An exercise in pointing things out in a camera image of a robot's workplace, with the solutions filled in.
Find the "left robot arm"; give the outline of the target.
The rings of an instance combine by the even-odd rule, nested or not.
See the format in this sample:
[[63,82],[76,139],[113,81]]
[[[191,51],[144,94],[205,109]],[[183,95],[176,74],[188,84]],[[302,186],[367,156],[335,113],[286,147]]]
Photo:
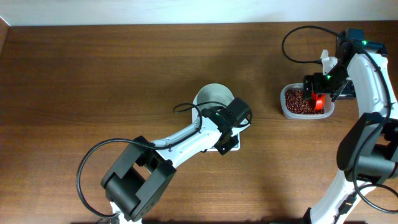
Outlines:
[[101,180],[116,214],[111,223],[141,223],[159,201],[176,168],[199,152],[224,155],[239,144],[238,134],[251,124],[248,104],[235,98],[228,106],[196,106],[198,116],[181,131],[152,142],[139,136],[130,142]]

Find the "orange plastic measuring scoop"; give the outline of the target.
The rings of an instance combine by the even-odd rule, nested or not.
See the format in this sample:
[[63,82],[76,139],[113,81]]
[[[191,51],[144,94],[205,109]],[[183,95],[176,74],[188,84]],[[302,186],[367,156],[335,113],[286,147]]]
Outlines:
[[324,108],[326,95],[316,94],[312,92],[312,100],[314,101],[314,110],[319,111]]

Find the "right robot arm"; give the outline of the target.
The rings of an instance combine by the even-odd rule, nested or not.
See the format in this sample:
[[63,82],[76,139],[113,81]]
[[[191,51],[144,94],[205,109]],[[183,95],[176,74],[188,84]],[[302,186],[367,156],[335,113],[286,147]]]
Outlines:
[[396,214],[366,198],[375,188],[397,177],[397,100],[387,71],[383,43],[364,38],[360,29],[348,28],[336,36],[336,55],[320,60],[323,72],[303,78],[303,97],[354,97],[359,119],[341,141],[338,172],[323,198],[309,208],[305,223],[343,223],[360,201],[376,210]]

